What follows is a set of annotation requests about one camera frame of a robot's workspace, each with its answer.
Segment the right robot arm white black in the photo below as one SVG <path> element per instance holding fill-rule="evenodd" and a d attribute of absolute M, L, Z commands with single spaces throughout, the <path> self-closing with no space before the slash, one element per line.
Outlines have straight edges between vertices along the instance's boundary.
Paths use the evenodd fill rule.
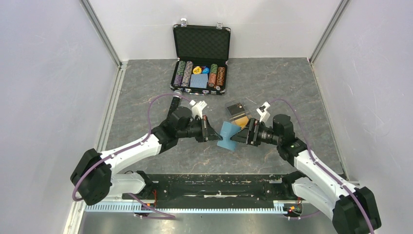
<path fill-rule="evenodd" d="M 274 116 L 272 127 L 252 118 L 230 139 L 252 146 L 275 145 L 280 157 L 296 168 L 282 179 L 282 195 L 312 204 L 332 221 L 337 233 L 372 234 L 382 226 L 373 192 L 346 181 L 317 158 L 295 136 L 290 116 Z"/>

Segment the clear box with gold cards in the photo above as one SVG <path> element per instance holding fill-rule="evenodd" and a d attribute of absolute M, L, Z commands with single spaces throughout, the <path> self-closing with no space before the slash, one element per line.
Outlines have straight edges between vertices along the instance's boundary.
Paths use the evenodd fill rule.
<path fill-rule="evenodd" d="M 229 122 L 245 128 L 249 120 L 252 118 L 250 111 L 245 106 L 242 99 L 236 99 L 225 104 L 225 109 L 229 114 Z"/>

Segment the light blue card holder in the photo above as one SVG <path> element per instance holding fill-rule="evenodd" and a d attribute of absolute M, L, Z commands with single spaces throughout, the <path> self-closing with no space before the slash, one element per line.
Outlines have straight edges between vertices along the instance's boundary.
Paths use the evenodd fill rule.
<path fill-rule="evenodd" d="M 234 136 L 236 133 L 238 133 L 240 130 L 240 126 L 224 121 L 220 131 L 222 140 L 219 140 L 217 142 L 217 146 L 230 151 L 235 151 L 237 142 L 231 140 L 230 138 Z"/>

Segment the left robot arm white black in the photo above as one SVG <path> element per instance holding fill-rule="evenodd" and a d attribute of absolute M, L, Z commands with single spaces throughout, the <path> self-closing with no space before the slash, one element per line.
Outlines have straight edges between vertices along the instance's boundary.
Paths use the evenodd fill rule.
<path fill-rule="evenodd" d="M 194 138 L 197 142 L 222 140 L 207 116 L 195 115 L 187 107 L 178 107 L 138 140 L 102 152 L 94 148 L 87 150 L 70 176 L 75 186 L 73 200 L 83 200 L 92 206 L 109 195 L 132 193 L 143 199 L 150 197 L 153 185 L 144 173 L 119 172 L 175 147 L 181 138 Z"/>

